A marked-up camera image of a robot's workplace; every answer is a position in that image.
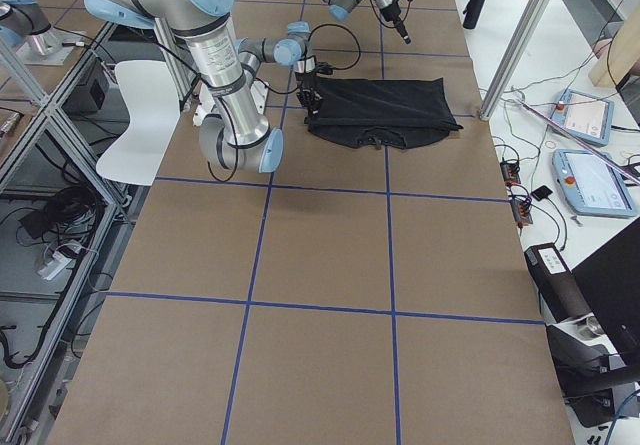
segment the black cloth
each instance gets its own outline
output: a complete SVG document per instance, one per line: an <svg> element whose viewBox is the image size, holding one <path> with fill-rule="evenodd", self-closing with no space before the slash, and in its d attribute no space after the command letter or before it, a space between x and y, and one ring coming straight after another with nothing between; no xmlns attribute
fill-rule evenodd
<svg viewBox="0 0 640 445"><path fill-rule="evenodd" d="M359 148L416 148L460 130L444 96L443 80L365 80L318 77L320 110L307 117L309 132Z"/></svg>

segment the black screen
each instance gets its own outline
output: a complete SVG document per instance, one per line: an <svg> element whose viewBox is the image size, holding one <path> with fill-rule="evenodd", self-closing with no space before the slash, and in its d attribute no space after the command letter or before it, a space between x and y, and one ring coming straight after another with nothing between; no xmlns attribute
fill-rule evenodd
<svg viewBox="0 0 640 445"><path fill-rule="evenodd" d="M640 220L574 270L578 287L627 365L640 363Z"/></svg>

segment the folded black fabric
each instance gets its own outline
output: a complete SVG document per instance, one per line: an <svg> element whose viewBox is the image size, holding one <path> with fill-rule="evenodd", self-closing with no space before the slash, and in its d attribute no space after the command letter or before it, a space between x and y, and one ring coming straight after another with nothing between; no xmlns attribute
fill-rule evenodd
<svg viewBox="0 0 640 445"><path fill-rule="evenodd" d="M318 78L324 101L305 120L309 132L340 145L416 148L460 130L444 96L443 80Z"/></svg>

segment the black bottle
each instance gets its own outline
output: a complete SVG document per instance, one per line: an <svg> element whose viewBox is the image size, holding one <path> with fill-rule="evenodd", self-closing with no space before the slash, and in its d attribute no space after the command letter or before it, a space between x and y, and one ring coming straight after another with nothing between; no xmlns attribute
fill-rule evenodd
<svg viewBox="0 0 640 445"><path fill-rule="evenodd" d="M484 0L469 0L467 7L464 9L464 12L462 12L465 14L464 22L462 22L464 28L469 30L476 28L483 5Z"/></svg>

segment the white table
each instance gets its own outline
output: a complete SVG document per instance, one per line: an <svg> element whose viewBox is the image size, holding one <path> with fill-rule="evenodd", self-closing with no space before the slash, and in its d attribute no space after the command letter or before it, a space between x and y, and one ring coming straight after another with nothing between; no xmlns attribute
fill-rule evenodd
<svg viewBox="0 0 640 445"><path fill-rule="evenodd" d="M474 70L481 89L486 90L489 87L527 1L486 0L476 28L465 30L469 53L473 59ZM461 19L463 17L462 10L467 3L468 0L456 0ZM590 50L589 44L562 0L551 0L509 82L509 88L512 86L521 88L535 81L565 75L570 70L579 67L589 55ZM612 88L598 88L591 84L588 72L595 63L594 58L577 72L577 77L571 84L571 88L600 97L615 93ZM545 81L528 88L524 91L527 103L554 102L571 83L575 75L572 73L567 78ZM504 97L512 98L513 94L506 94ZM609 99L615 103L613 124L620 127L637 128L635 120L620 96L615 95ZM517 135L536 145L543 142L546 129L544 122L516 105L507 105L507 107L508 116ZM547 105L539 107L539 109L546 115L550 115L552 106ZM503 104L496 109L491 117L490 126L492 134L517 149L521 157L535 156L536 150L532 146L516 139L511 134L504 115ZM499 157L502 156L502 148L498 147L497 149ZM579 221L582 226L579 226L572 220L570 217L574 213L566 205L560 187L552 175L551 155L555 148L579 149L580 147L564 137L547 132L542 143L542 153L533 181L532 173L535 164L533 160L521 162L520 175L530 191L541 185L546 185L553 190L554 193L550 198L562 212L568 228L567 245L562 256L567 265L573 268L627 226L630 221L580 216ZM627 157L631 154L640 153L640 134L612 131L609 145L603 147L603 150L609 152L617 163L626 163ZM514 157L512 152L508 150L505 156L506 158ZM640 205L640 190L638 188L629 189L636 205ZM536 205L559 219L557 211L546 200L536 203ZM555 239L556 227L551 220L536 210L532 211L532 216L534 224L525 227L521 236L523 250L531 245L552 242ZM571 333L572 326L567 324L563 329ZM606 338L603 338L589 343L589 345L603 341L608 342ZM600 432L595 427L586 429L579 424L569 407L567 407L567 413L577 444L586 443L586 440L594 434L596 436L602 435L601 443L604 443L606 431ZM616 424L610 445L634 444L637 443L638 436L640 436L640 419L621 420Z"/></svg>

